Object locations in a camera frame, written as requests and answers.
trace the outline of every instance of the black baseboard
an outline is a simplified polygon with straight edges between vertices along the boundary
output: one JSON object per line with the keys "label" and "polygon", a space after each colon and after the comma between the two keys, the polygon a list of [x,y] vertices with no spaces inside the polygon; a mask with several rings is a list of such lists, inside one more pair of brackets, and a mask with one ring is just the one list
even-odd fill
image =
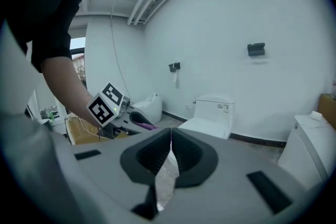
{"label": "black baseboard", "polygon": [[229,138],[242,141],[242,142],[246,142],[246,143],[262,145],[262,146],[272,146],[272,147],[282,147],[282,148],[286,146],[286,142],[265,140],[265,139],[254,138],[254,137],[249,137],[249,136],[244,136],[244,135],[234,134],[234,133],[232,133]]}
{"label": "black baseboard", "polygon": [[171,118],[173,118],[173,119],[176,119],[176,120],[178,120],[178,121],[182,121],[182,122],[186,122],[186,121],[187,121],[187,119],[181,118],[181,117],[176,116],[176,115],[174,115],[174,114],[170,114],[169,112],[165,112],[165,111],[163,111],[163,110],[162,110],[162,114],[167,115],[167,116],[169,116],[169,117],[171,117]]}

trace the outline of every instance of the black and white square pattern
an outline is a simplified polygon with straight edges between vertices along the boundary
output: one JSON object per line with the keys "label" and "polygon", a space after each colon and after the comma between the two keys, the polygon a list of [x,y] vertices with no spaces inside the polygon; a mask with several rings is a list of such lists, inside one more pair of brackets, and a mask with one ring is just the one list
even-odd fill
{"label": "black and white square pattern", "polygon": [[122,94],[110,83],[105,87],[105,89],[103,89],[102,93],[105,94],[117,106],[120,105]]}
{"label": "black and white square pattern", "polygon": [[114,116],[113,112],[100,97],[97,97],[97,99],[90,104],[89,110],[93,113],[101,125]]}

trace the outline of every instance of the forearm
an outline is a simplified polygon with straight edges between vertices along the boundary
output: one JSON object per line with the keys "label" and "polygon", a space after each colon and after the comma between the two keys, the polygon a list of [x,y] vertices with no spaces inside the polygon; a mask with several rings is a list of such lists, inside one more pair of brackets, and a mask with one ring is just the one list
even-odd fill
{"label": "forearm", "polygon": [[80,81],[72,61],[67,57],[54,57],[41,64],[42,73],[54,96],[71,112],[99,127],[86,109],[92,96]]}

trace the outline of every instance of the black t-shirt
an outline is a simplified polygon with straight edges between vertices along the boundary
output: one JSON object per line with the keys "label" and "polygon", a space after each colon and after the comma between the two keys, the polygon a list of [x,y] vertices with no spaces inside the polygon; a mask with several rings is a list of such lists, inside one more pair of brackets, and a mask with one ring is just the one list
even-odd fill
{"label": "black t-shirt", "polygon": [[68,34],[81,0],[6,0],[5,17],[22,48],[33,41],[32,64],[57,56],[71,59]]}

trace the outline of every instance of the floor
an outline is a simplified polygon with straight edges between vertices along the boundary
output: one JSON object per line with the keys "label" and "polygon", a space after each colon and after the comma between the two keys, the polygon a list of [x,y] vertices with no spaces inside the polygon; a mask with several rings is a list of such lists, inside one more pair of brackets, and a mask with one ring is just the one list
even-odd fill
{"label": "floor", "polygon": [[[157,127],[179,127],[183,122],[173,119],[167,115],[162,115],[161,121],[156,124]],[[261,146],[250,143],[241,142],[238,140],[229,139],[236,143],[242,144],[244,146],[250,147],[253,150],[259,152],[265,158],[274,162],[278,162],[283,148]],[[161,167],[159,173],[155,178],[156,194],[158,210],[164,210],[164,207],[168,204],[169,200],[173,197],[174,183],[175,179],[178,177],[178,167],[174,159],[170,161],[171,158],[167,158]]]}

